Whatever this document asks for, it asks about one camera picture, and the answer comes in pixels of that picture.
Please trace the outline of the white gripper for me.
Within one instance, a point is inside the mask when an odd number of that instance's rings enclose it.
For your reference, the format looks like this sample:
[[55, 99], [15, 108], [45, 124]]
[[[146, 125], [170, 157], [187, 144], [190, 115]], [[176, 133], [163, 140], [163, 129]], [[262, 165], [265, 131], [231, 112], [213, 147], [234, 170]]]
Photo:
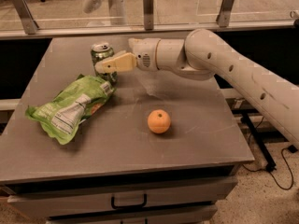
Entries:
[[137, 64], [143, 71], [156, 72], [158, 70], [156, 53], [160, 41], [160, 38], [130, 38], [128, 43], [133, 53], [121, 50], [113, 57], [98, 62], [94, 66], [95, 71], [99, 74], [127, 72], [135, 69]]

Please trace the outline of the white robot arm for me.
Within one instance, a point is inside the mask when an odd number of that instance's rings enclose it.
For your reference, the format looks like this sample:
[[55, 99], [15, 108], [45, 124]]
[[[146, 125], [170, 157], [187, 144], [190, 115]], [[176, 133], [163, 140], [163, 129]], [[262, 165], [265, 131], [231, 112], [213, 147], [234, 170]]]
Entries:
[[238, 53], [215, 33], [196, 29], [184, 39], [130, 38], [128, 44], [130, 51], [105, 58], [95, 65], [95, 71], [126, 72], [137, 67], [195, 80], [217, 75], [299, 146], [299, 87]]

